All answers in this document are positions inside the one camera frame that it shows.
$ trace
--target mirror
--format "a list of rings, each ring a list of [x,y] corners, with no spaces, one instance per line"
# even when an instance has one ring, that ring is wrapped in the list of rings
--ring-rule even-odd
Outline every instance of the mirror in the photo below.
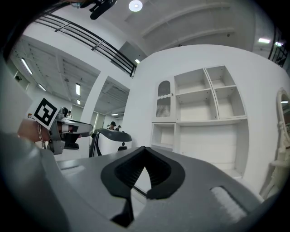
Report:
[[[283,119],[285,125],[285,132],[290,137],[290,99],[283,93],[281,96],[281,106],[283,111]]]

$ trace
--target cubby compartment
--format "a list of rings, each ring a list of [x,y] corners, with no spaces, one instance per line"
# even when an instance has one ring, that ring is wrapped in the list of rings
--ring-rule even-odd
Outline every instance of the cubby compartment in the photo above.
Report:
[[[241,96],[236,86],[214,89],[217,96],[217,108],[220,119],[245,117]]]
[[[229,71],[225,66],[206,68],[213,88],[235,85]]]
[[[210,88],[208,77],[204,69],[186,72],[174,77],[175,93],[194,92]]]
[[[181,126],[177,123],[174,152],[204,160],[233,178],[243,176],[248,156],[247,120],[221,126]]]
[[[176,121],[206,121],[218,118],[211,89],[177,94]]]
[[[152,147],[172,151],[174,144],[174,124],[159,123],[153,124]]]

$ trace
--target fluorescent light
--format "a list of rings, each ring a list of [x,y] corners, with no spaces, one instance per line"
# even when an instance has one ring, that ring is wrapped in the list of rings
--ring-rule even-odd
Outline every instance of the fluorescent light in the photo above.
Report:
[[[269,39],[259,38],[259,42],[268,44],[270,42],[270,40]]]
[[[278,47],[281,47],[283,44],[279,43],[279,42],[276,42],[275,45],[277,45]]]
[[[134,12],[141,10],[142,7],[143,7],[143,4],[139,0],[133,0],[129,3],[129,9]]]
[[[32,71],[30,70],[30,68],[28,67],[26,61],[24,60],[24,58],[21,58],[22,63],[24,64],[24,66],[26,67],[26,69],[28,70],[28,72],[32,75]]]
[[[40,88],[42,88],[44,91],[46,91],[45,88],[43,88],[41,84],[38,84],[38,85]]]
[[[76,83],[76,93],[77,95],[81,95],[81,86],[78,83]]]

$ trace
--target white pillar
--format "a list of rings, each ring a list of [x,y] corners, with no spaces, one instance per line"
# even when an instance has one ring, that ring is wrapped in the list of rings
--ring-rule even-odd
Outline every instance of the white pillar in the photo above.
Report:
[[[93,111],[95,109],[97,100],[100,96],[101,90],[105,84],[105,81],[108,77],[106,72],[101,72],[100,75],[97,77],[89,96],[87,97],[87,101],[85,107],[82,111],[81,122],[90,123]],[[89,157],[89,145],[90,145],[90,137],[83,137],[77,140],[79,145],[79,153],[80,158],[87,158]]]

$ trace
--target white cabinet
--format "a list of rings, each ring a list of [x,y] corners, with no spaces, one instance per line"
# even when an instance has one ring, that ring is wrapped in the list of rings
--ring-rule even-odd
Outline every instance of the white cabinet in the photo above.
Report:
[[[175,102],[174,77],[158,82],[152,122],[175,122]]]
[[[248,155],[247,116],[225,66],[169,77],[156,87],[151,145],[207,161],[233,178]]]

